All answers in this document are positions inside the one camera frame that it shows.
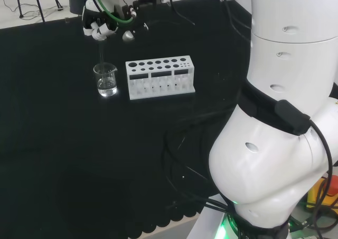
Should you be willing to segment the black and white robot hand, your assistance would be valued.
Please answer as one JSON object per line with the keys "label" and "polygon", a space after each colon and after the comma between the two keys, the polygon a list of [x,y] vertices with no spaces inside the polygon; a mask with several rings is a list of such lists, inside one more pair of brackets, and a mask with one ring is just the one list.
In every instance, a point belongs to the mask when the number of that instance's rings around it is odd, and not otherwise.
{"label": "black and white robot hand", "polygon": [[93,0],[87,0],[82,11],[82,27],[85,36],[104,41],[116,34],[117,24],[105,12],[100,12]]}

